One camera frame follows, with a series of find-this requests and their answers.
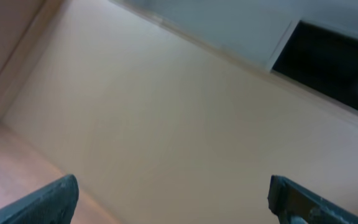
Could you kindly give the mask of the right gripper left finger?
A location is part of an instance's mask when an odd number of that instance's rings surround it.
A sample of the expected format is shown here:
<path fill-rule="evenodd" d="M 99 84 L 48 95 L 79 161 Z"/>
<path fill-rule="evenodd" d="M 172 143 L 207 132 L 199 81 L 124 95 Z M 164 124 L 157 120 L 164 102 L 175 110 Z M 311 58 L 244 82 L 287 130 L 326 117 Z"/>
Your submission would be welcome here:
<path fill-rule="evenodd" d="M 77 179 L 69 174 L 1 208 L 0 224 L 70 224 L 78 199 Z"/>

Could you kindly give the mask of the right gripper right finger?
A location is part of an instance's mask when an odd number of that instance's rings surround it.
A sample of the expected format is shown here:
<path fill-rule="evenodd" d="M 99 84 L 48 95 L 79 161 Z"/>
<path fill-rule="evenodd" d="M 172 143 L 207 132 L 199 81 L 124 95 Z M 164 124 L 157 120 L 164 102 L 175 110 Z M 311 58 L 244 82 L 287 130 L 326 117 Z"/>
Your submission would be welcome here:
<path fill-rule="evenodd" d="M 280 223 L 358 224 L 358 216 L 284 176 L 271 176 L 267 200 Z"/>

